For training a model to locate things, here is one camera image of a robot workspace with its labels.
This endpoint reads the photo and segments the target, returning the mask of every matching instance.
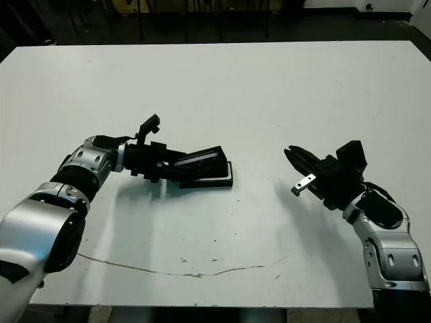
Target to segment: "white table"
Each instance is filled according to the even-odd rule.
[[[366,179],[411,217],[431,271],[431,63],[410,42],[18,48],[0,65],[2,216],[92,135],[221,145],[232,190],[111,174],[79,255],[32,303],[372,306],[362,246],[283,154],[360,139]]]

